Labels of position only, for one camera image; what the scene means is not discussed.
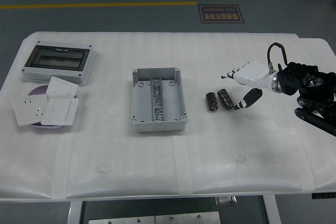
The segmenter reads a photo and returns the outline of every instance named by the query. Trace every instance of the electrical distribution box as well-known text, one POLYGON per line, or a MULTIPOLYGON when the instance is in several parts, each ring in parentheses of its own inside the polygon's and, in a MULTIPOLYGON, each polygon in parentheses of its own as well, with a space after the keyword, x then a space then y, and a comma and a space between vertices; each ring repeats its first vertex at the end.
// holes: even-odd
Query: electrical distribution box
POLYGON ((50 81, 55 76, 83 86, 94 56, 91 45, 38 41, 22 73, 26 81, 50 81))
POLYGON ((136 132, 183 130, 188 122, 179 68, 133 69, 132 103, 136 132))

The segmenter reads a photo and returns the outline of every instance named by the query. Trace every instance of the wall switch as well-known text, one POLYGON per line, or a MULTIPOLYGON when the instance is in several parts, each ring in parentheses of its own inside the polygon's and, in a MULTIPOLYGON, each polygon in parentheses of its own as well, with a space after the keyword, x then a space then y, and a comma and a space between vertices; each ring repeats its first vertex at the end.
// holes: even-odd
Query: wall switch
POLYGON ((49 82, 46 94, 49 98, 74 98, 78 85, 53 76, 49 82))
POLYGON ((73 125, 78 98, 50 98, 43 114, 42 125, 73 125))
POLYGON ((39 123, 48 103, 45 94, 28 95, 25 98, 12 99, 17 124, 19 126, 39 123))

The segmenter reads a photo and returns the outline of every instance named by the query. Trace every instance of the black capacitor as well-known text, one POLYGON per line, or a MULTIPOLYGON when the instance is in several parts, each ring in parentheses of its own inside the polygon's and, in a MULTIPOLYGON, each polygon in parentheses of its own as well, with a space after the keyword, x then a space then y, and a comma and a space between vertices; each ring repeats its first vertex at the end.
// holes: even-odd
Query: black capacitor
POLYGON ((215 93, 210 92, 205 95, 205 98, 208 103, 208 107, 210 111, 218 110, 218 102, 217 102, 215 93))
POLYGON ((217 92, 220 101, 222 102, 224 108, 226 110, 230 110, 232 109, 235 105, 233 104, 229 94, 227 93, 227 91, 225 89, 221 89, 217 92))

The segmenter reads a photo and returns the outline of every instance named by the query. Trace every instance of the power socket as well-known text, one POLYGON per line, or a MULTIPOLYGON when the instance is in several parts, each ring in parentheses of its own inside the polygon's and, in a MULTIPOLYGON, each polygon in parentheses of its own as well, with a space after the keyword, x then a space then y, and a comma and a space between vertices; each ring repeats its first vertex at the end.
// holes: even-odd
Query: power socket
POLYGON ((37 94, 24 98, 13 98, 12 102, 17 124, 24 126, 41 122, 48 99, 45 94, 37 94))

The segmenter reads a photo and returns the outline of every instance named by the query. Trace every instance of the black cable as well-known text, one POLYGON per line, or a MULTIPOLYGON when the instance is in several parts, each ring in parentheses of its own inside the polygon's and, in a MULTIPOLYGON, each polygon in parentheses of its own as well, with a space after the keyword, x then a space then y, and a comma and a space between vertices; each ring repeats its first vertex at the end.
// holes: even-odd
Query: black cable
POLYGON ((283 60, 284 60, 284 62, 285 62, 285 65, 288 66, 288 64, 287 64, 287 56, 286 56, 285 48, 283 47, 282 44, 277 43, 277 42, 274 42, 272 45, 269 46, 269 48, 268 48, 268 50, 267 50, 267 62, 268 62, 268 63, 271 63, 269 53, 271 52, 271 48, 272 48, 273 46, 277 46, 277 47, 281 48, 282 56, 283 56, 283 58, 284 58, 283 60))

